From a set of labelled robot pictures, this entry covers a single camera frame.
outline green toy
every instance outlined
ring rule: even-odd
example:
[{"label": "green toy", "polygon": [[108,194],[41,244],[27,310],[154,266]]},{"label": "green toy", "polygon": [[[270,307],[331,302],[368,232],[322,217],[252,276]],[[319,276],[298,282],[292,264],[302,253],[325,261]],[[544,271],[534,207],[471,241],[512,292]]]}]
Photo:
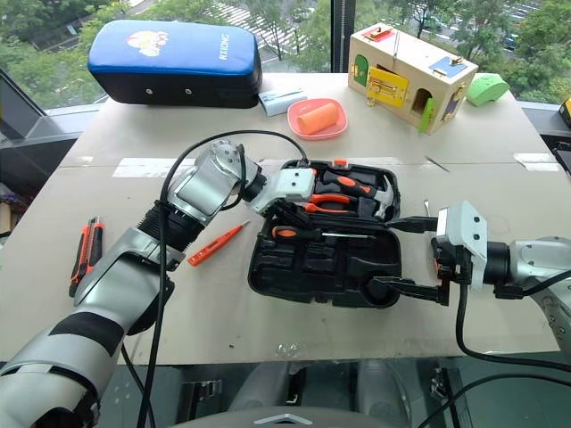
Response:
[{"label": "green toy", "polygon": [[476,77],[468,89],[466,98],[476,107],[488,101],[497,101],[509,91],[509,85],[499,74],[485,74],[481,78]]}]

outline green object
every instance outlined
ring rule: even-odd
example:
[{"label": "green object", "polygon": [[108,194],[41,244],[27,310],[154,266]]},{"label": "green object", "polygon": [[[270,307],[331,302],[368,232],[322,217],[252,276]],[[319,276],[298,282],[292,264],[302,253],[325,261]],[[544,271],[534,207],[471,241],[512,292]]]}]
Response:
[{"label": "green object", "polygon": [[355,71],[353,78],[355,81],[363,86],[367,85],[367,75],[368,75],[368,61],[363,55],[357,55],[355,57]]},{"label": "green object", "polygon": [[420,118],[420,125],[418,125],[419,132],[426,132],[426,128],[430,125],[430,121],[434,115],[434,99],[428,98],[426,100],[425,109],[422,111],[422,117]]},{"label": "green object", "polygon": [[496,101],[509,91],[509,85],[499,74],[486,74],[472,82],[466,98],[476,107],[488,101]]}]

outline black cable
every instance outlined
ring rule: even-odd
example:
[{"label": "black cable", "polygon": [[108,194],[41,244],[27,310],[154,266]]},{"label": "black cable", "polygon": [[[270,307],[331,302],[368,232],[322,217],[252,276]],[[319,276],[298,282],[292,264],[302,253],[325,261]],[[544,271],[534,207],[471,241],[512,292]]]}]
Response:
[{"label": "black cable", "polygon": [[238,145],[238,152],[240,153],[240,190],[238,190],[238,196],[236,197],[236,200],[233,201],[230,205],[222,207],[220,211],[231,210],[238,203],[240,203],[244,197],[244,189],[246,188],[246,155],[244,154],[243,145]]},{"label": "black cable", "polygon": [[552,368],[555,370],[562,370],[564,372],[571,373],[571,366],[567,364],[554,363],[551,361],[542,361],[540,359],[530,359],[530,358],[513,358],[513,357],[501,357],[498,355],[488,355],[471,350],[464,343],[464,318],[466,317],[466,303],[468,301],[468,285],[460,285],[460,298],[458,302],[458,312],[456,315],[456,343],[459,348],[466,355],[482,359],[483,361],[491,361],[493,363],[502,364],[517,364],[520,366],[534,366],[542,368]]},{"label": "black cable", "polygon": [[184,150],[175,160],[175,162],[172,164],[172,167],[170,167],[169,172],[167,173],[167,176],[164,179],[164,182],[162,183],[162,188],[161,188],[161,196],[159,197],[159,250],[160,250],[160,254],[159,254],[159,258],[160,258],[160,265],[161,265],[161,271],[160,271],[160,284],[159,284],[159,297],[158,297],[158,308],[157,308],[157,318],[155,320],[154,323],[154,329],[153,329],[153,340],[151,342],[151,352],[149,354],[149,365],[146,371],[146,378],[145,378],[145,387],[143,390],[143,398],[141,398],[141,406],[139,408],[139,416],[137,419],[137,428],[145,428],[145,420],[146,420],[146,414],[147,414],[147,409],[150,406],[151,403],[151,390],[153,389],[153,378],[154,378],[154,369],[156,366],[156,362],[157,362],[157,355],[159,353],[159,341],[161,339],[161,329],[162,329],[162,318],[164,315],[164,294],[165,294],[165,287],[166,287],[166,283],[168,281],[167,278],[167,242],[166,242],[166,236],[167,233],[169,232],[168,228],[169,225],[166,221],[166,216],[167,216],[167,212],[166,212],[166,204],[168,203],[168,195],[169,195],[169,185],[170,182],[172,181],[172,178],[174,177],[175,173],[177,172],[178,167],[180,166],[180,164],[182,163],[182,161],[186,158],[186,156],[188,156],[188,154],[200,147],[201,145],[204,145],[206,143],[209,143],[210,141],[213,140],[218,140],[220,138],[223,138],[225,136],[236,136],[236,135],[241,135],[241,134],[263,134],[263,135],[267,135],[267,136],[279,136],[280,138],[283,138],[285,140],[287,140],[288,142],[290,142],[291,144],[293,144],[297,150],[302,154],[302,159],[300,161],[300,163],[302,165],[308,166],[309,165],[309,161],[307,159],[307,154],[305,153],[305,151],[303,150],[303,148],[297,144],[293,138],[289,137],[289,136],[285,136],[284,134],[280,134],[279,132],[274,132],[274,131],[265,131],[262,129],[239,129],[237,131],[228,131],[228,132],[223,132],[221,134],[217,134],[215,136],[209,136],[208,138],[204,138],[202,141],[191,145],[190,147],[188,147],[186,150]]},{"label": "black cable", "polygon": [[[128,372],[131,373],[131,376],[133,377],[133,380],[135,381],[137,388],[141,391],[141,396],[142,396],[143,390],[145,389],[145,387],[144,387],[143,383],[141,382],[141,378],[139,377],[139,375],[135,371],[135,368],[133,367],[133,363],[131,362],[131,358],[128,357],[127,349],[125,348],[124,343],[121,344],[121,355],[123,356],[123,359],[125,360],[125,364],[127,365]],[[149,403],[149,420],[151,422],[151,428],[156,428],[157,425],[154,421],[153,405],[151,403]]]},{"label": "black cable", "polygon": [[527,290],[524,290],[524,296],[531,296],[532,294],[536,294],[537,292],[542,292],[546,288],[555,285],[556,283],[563,281],[564,279],[568,279],[571,276],[571,270],[566,270],[565,272],[561,272],[560,274],[554,275],[551,278],[547,278],[542,283],[538,283]]},{"label": "black cable", "polygon": [[506,374],[497,374],[494,376],[483,377],[482,379],[469,383],[460,391],[456,392],[451,399],[446,401],[442,406],[437,408],[429,417],[427,417],[424,421],[422,421],[418,426],[418,428],[424,428],[425,426],[427,426],[432,419],[434,419],[437,415],[441,414],[444,410],[446,410],[448,407],[454,404],[454,402],[457,399],[459,399],[462,395],[464,395],[466,392],[474,389],[476,386],[480,386],[483,383],[497,381],[499,379],[538,379],[540,381],[558,383],[559,385],[571,388],[571,382],[561,381],[560,379],[543,376],[541,374],[506,373]]}]

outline tool case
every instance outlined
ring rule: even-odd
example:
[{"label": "tool case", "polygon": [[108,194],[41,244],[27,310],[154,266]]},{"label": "tool case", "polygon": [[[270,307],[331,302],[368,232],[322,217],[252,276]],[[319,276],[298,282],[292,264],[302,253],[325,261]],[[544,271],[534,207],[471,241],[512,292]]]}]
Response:
[{"label": "tool case", "polygon": [[[283,168],[295,168],[290,161]],[[398,218],[400,194],[396,176],[387,169],[312,160],[315,172],[314,194],[343,194],[335,183],[326,183],[326,175],[335,174],[359,180],[363,185],[384,189],[385,180],[393,188],[393,201],[383,221]],[[324,233],[369,235],[369,238],[322,236],[303,241],[279,241],[275,226],[292,226],[285,216],[266,217],[253,250],[248,282],[252,289],[280,299],[309,303],[331,301],[334,306],[349,308],[387,308],[398,299],[394,289],[373,281],[379,276],[401,276],[401,246],[397,236],[374,216],[376,201],[351,197],[349,207],[324,202],[325,210],[345,213],[306,212],[314,228]]]},{"label": "tool case", "polygon": [[256,38],[231,26],[109,22],[87,67],[120,103],[249,108],[261,86]]}]

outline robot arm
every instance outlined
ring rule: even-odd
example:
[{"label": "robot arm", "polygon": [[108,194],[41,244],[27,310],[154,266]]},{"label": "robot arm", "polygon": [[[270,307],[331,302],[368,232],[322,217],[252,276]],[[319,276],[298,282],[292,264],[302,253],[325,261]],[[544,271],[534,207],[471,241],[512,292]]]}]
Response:
[{"label": "robot arm", "polygon": [[[245,160],[243,199],[264,215],[277,201],[307,201],[313,171],[283,169],[265,177]],[[167,269],[211,222],[241,184],[238,147],[211,143],[169,188]],[[77,289],[76,310],[45,329],[0,370],[0,420],[4,427],[91,426],[126,335],[149,328],[159,293],[159,208],[152,207],[104,254]],[[166,296],[174,284],[168,281]]]}]

